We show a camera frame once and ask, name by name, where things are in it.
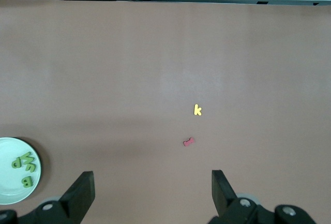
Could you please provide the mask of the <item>green plate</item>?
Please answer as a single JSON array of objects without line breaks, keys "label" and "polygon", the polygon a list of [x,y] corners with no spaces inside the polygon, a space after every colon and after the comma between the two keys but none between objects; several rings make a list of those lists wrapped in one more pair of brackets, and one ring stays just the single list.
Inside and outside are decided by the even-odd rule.
[{"label": "green plate", "polygon": [[[32,152],[35,158],[32,162],[36,165],[35,172],[25,171],[24,164],[19,169],[12,168],[11,163],[27,152]],[[41,160],[32,146],[18,138],[0,138],[0,205],[15,204],[29,197],[37,188],[41,175]],[[23,187],[21,179],[26,176],[33,178],[33,187]]]}]

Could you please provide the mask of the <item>green foam letter N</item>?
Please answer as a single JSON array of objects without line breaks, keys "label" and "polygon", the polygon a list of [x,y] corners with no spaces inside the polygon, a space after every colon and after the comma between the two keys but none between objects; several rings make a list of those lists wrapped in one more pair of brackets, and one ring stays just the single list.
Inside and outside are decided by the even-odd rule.
[{"label": "green foam letter N", "polygon": [[32,155],[32,152],[27,152],[24,155],[22,155],[20,158],[23,161],[24,165],[32,163],[35,160],[35,158]]}]

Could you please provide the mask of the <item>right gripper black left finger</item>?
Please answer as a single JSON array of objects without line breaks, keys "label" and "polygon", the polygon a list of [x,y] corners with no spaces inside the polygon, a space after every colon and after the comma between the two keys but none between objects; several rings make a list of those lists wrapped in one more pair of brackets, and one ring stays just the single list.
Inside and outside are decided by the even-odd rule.
[{"label": "right gripper black left finger", "polygon": [[94,173],[83,172],[59,200],[35,210],[35,224],[80,224],[94,201]]}]

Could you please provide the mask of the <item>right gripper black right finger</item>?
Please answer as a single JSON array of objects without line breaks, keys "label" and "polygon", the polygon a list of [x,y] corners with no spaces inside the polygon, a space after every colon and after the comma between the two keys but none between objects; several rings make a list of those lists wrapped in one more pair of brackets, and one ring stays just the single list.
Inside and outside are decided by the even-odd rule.
[{"label": "right gripper black right finger", "polygon": [[239,198],[221,170],[212,171],[212,198],[218,215],[209,224],[257,224],[257,205]]}]

